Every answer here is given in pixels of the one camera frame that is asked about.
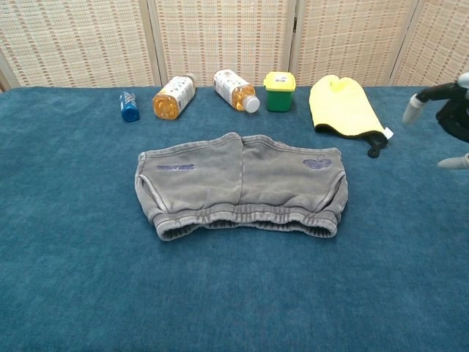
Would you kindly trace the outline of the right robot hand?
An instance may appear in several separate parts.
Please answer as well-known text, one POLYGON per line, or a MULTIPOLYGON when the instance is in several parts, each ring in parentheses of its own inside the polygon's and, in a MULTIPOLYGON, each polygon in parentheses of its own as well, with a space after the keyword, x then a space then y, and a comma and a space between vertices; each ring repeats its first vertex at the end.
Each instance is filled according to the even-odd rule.
POLYGON ((429 101, 445 100, 436 114, 442 129, 458 140, 469 143, 469 72, 456 81, 427 87, 414 94, 402 117, 404 124, 414 123, 429 101))

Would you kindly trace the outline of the grey shorts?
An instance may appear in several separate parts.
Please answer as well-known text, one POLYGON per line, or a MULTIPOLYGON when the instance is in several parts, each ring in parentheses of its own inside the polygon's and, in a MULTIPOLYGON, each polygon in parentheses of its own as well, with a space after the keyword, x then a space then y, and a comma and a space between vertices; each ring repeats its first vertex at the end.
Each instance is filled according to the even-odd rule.
POLYGON ((163 241, 236 227, 332 238, 348 200, 335 147, 293 147, 234 132, 141 153, 135 190, 163 241))

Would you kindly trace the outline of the orange drink bottle white cap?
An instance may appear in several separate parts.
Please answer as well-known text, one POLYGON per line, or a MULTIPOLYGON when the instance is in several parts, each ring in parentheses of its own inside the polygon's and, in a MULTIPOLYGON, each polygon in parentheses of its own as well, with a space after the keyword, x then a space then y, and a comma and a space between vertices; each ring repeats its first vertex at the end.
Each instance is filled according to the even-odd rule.
POLYGON ((215 91, 234 109, 253 114, 260 107, 255 89, 233 70, 217 71, 213 76, 215 91))

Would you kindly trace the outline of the blue bottle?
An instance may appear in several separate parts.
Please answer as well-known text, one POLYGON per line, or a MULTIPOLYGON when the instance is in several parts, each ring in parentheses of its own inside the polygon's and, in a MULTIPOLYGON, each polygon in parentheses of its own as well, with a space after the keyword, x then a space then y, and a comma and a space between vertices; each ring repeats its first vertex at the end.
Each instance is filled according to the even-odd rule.
POLYGON ((125 122, 135 122, 140 119, 140 112, 134 93, 121 92, 119 104, 121 117, 125 122))

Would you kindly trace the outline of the green bin yellow lid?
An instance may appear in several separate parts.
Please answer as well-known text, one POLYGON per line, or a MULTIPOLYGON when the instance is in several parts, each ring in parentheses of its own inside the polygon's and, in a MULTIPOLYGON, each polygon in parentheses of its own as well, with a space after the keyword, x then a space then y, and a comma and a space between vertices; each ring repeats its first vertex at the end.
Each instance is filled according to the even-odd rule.
POLYGON ((292 105, 292 96, 296 88, 295 77, 290 72, 269 72, 264 79, 267 92, 267 110, 287 112, 292 105))

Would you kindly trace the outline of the yellow oven mitt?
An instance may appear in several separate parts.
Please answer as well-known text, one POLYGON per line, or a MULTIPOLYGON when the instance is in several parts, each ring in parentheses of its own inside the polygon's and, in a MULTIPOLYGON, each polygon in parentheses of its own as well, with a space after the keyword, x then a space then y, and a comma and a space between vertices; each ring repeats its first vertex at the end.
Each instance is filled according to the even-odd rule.
POLYGON ((393 135, 379 121, 363 87, 352 78, 322 77, 310 90, 309 108, 316 131, 365 139, 370 158, 378 158, 393 135))

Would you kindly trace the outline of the woven folding screen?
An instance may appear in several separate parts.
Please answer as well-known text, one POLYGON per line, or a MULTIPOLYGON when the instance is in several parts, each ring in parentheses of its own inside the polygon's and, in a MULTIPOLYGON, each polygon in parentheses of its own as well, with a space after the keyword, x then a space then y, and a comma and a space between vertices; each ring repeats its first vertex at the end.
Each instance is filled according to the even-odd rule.
POLYGON ((469 71, 469 0, 0 0, 0 92, 208 86, 224 68, 443 83, 469 71))

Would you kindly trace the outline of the blue table cloth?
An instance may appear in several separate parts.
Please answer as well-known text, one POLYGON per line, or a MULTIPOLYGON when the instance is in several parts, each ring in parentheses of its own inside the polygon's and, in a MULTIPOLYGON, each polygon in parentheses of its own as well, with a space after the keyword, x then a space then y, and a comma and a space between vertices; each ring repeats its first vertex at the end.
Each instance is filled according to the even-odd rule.
POLYGON ((233 110, 198 88, 175 121, 155 89, 20 88, 0 94, 0 352, 469 352, 469 152, 415 87, 366 94, 394 136, 317 133, 309 89, 287 113, 233 110), (349 200, 335 238, 251 228, 161 241, 133 179, 140 152, 264 134, 341 150, 349 200))

